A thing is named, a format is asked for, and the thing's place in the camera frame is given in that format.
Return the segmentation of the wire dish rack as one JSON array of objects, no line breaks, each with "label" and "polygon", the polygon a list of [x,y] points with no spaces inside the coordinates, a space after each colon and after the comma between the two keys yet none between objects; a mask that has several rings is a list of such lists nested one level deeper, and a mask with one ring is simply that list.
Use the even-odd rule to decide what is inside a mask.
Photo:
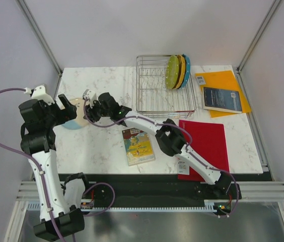
[{"label": "wire dish rack", "polygon": [[191,75],[185,87],[167,89],[165,73],[169,54],[136,57],[136,110],[150,117],[187,118],[196,110]]}]

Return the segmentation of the blue polka dot plate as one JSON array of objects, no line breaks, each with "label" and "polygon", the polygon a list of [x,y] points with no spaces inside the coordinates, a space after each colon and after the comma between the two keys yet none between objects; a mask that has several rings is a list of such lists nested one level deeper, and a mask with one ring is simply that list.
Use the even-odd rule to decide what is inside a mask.
[{"label": "blue polka dot plate", "polygon": [[190,58],[185,54],[183,54],[182,56],[184,57],[185,62],[186,62],[186,71],[185,71],[183,83],[180,86],[180,88],[184,88],[187,85],[189,77],[190,77],[190,70],[191,70]]}]

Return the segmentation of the paperback book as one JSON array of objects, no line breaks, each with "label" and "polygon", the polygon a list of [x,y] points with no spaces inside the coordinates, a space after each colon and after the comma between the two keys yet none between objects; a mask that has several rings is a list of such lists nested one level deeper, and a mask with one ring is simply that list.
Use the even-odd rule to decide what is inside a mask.
[{"label": "paperback book", "polygon": [[149,136],[137,128],[122,130],[128,166],[154,161],[155,154]]}]

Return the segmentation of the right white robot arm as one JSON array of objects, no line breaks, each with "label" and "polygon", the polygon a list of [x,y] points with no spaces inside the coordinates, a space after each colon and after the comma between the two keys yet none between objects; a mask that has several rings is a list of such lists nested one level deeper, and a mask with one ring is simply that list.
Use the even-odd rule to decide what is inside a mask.
[{"label": "right white robot arm", "polygon": [[83,100],[84,118],[90,124],[99,128],[114,125],[136,128],[155,136],[160,150],[187,163],[211,185],[211,192],[216,198],[224,198],[230,192],[234,177],[228,171],[216,168],[192,149],[191,135],[173,120],[168,118],[160,123],[148,118],[129,107],[119,105],[108,92],[97,97],[95,92],[87,89],[83,93]]}]

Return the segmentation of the cream and blue plate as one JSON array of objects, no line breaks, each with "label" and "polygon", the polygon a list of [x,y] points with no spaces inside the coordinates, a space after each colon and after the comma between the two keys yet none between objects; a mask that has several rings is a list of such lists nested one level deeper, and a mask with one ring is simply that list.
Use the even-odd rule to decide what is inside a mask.
[{"label": "cream and blue plate", "polygon": [[76,106],[77,117],[62,124],[62,126],[68,130],[79,130],[84,128],[89,124],[89,122],[84,119],[84,100],[81,98],[74,98],[70,100],[70,103]]}]

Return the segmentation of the yellow polka dot plate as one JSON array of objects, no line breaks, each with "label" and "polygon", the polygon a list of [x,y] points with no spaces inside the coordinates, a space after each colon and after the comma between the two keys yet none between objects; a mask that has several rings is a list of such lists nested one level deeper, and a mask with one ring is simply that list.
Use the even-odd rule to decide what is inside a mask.
[{"label": "yellow polka dot plate", "polygon": [[186,72],[186,60],[182,55],[177,55],[179,60],[179,72],[177,82],[174,86],[174,89],[179,89],[184,81],[185,72]]}]

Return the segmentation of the green polka dot plate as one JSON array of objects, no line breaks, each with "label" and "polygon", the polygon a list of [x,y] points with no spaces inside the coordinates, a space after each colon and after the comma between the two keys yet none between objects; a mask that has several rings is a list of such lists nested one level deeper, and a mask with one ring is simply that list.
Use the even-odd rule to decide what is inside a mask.
[{"label": "green polka dot plate", "polygon": [[179,59],[176,55],[171,55],[165,74],[165,84],[167,89],[173,89],[177,83],[179,74]]}]

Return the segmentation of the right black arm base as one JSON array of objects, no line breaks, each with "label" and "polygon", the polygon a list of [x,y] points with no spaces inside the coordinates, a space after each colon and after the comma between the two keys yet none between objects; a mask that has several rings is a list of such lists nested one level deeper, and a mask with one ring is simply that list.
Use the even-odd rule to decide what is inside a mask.
[{"label": "right black arm base", "polygon": [[240,187],[237,185],[239,191],[237,192],[235,184],[224,185],[219,187],[217,185],[209,185],[207,183],[196,182],[195,183],[195,195],[204,200],[235,200],[237,195],[241,198]]}]

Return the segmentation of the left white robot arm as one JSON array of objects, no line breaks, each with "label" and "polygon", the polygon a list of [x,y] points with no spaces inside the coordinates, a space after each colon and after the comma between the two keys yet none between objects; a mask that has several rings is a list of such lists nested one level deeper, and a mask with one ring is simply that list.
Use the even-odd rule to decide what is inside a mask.
[{"label": "left white robot arm", "polygon": [[55,126],[77,117],[77,108],[65,95],[56,102],[31,99],[19,105],[24,120],[21,126],[21,149],[33,169],[40,201],[40,223],[34,226],[35,235],[46,241],[63,240],[85,228],[80,210],[81,199],[91,194],[91,185],[83,173],[67,178],[62,185],[56,164]]}]

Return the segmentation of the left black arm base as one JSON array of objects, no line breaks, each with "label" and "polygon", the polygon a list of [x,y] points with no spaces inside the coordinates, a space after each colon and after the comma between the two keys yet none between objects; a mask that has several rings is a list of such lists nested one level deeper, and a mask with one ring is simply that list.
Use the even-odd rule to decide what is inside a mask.
[{"label": "left black arm base", "polygon": [[112,202],[115,199],[113,187],[103,181],[85,181],[82,200],[93,202]]}]

